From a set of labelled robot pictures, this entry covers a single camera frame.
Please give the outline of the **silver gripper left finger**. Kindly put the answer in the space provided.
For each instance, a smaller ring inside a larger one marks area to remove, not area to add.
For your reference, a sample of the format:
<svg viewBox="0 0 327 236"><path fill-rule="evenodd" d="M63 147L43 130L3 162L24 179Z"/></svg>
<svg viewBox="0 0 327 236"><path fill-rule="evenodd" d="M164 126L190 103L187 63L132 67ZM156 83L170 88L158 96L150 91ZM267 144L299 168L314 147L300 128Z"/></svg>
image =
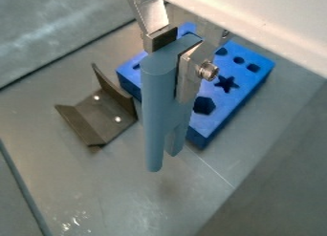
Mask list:
<svg viewBox="0 0 327 236"><path fill-rule="evenodd" d="M152 53L176 40L178 28L170 26L164 0L128 0L142 30L143 48Z"/></svg>

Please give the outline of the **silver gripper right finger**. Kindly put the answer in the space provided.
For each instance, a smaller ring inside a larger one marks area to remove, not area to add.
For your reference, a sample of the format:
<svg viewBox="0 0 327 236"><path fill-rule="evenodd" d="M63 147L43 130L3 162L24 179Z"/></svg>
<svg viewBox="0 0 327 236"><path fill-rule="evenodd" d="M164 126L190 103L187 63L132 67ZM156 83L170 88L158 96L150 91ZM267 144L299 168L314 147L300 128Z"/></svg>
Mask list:
<svg viewBox="0 0 327 236"><path fill-rule="evenodd" d="M215 51L232 37L227 29L203 18L198 18L195 24L200 42L179 57L176 99L180 103L187 103L195 98L202 79L212 81L218 76Z"/></svg>

